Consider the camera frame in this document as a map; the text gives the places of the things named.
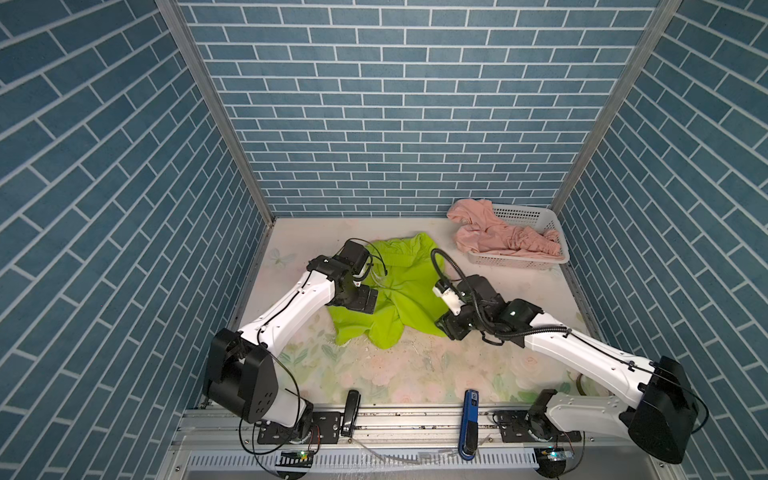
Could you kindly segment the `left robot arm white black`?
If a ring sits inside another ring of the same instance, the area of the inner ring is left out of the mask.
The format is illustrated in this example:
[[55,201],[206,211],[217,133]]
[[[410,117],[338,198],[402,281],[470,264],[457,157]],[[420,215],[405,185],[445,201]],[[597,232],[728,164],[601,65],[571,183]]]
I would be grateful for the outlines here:
[[222,329],[207,358],[203,393],[241,420],[269,421],[302,436],[313,405],[281,385],[277,358],[305,323],[324,307],[370,315],[378,292],[364,284],[373,255],[358,240],[347,240],[333,256],[312,259],[293,289],[265,313],[237,330]]

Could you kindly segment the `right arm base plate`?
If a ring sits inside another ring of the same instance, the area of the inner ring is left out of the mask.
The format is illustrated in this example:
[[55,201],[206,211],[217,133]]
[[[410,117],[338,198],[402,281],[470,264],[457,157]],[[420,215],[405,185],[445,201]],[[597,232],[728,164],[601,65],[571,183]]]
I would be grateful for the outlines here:
[[557,431],[545,420],[531,422],[525,410],[495,410],[488,417],[498,428],[503,443],[564,442],[569,444],[583,439],[579,431]]

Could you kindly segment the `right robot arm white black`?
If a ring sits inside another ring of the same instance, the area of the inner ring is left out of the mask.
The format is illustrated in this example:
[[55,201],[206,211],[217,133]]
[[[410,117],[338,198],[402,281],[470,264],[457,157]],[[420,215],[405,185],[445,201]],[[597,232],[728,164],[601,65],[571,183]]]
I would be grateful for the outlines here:
[[589,397],[543,390],[526,414],[532,436],[551,441],[561,433],[592,432],[630,440],[662,462],[684,460],[703,403],[679,362],[649,360],[585,336],[531,302],[504,300],[480,275],[458,284],[440,278],[433,292],[448,307],[436,324],[450,339],[477,331],[489,344],[546,355],[609,391]]

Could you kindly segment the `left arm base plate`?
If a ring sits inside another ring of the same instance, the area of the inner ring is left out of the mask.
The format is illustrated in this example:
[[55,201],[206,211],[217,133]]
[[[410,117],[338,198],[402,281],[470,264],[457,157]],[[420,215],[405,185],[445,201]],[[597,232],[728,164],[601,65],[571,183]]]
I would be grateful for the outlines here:
[[296,427],[262,421],[256,431],[256,442],[259,445],[279,445],[293,441],[306,443],[309,435],[312,435],[313,443],[336,444],[341,433],[342,416],[339,411],[314,411],[311,420],[304,415]]

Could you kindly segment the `lime green shorts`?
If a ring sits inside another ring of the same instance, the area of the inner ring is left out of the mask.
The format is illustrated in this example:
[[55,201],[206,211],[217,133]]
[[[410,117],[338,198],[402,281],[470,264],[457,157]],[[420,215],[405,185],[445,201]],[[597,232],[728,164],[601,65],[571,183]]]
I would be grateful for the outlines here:
[[437,321],[448,307],[433,293],[444,269],[444,259],[431,261],[438,247],[427,233],[412,237],[375,241],[365,248],[374,256],[372,270],[363,284],[377,292],[374,312],[365,314],[343,307],[328,308],[339,346],[364,336],[375,347],[389,349],[408,328],[444,338]]

